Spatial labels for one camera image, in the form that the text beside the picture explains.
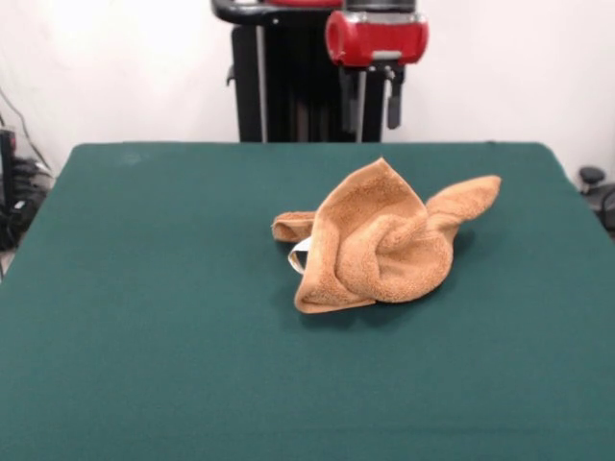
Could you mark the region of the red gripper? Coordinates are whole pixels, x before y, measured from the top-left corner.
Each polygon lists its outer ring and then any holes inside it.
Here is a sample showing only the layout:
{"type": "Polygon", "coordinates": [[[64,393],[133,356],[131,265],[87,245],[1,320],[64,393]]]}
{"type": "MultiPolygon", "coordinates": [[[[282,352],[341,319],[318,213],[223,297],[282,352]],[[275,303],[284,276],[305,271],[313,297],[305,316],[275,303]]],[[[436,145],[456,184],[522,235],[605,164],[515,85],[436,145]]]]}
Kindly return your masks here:
{"type": "MultiPolygon", "coordinates": [[[[379,62],[415,63],[424,55],[429,24],[418,13],[335,11],[326,23],[325,42],[333,63],[370,66],[379,62]]],[[[390,83],[387,128],[401,125],[402,73],[384,68],[390,83]]],[[[357,72],[341,68],[341,115],[344,131],[355,131],[358,118],[357,72]]]]}

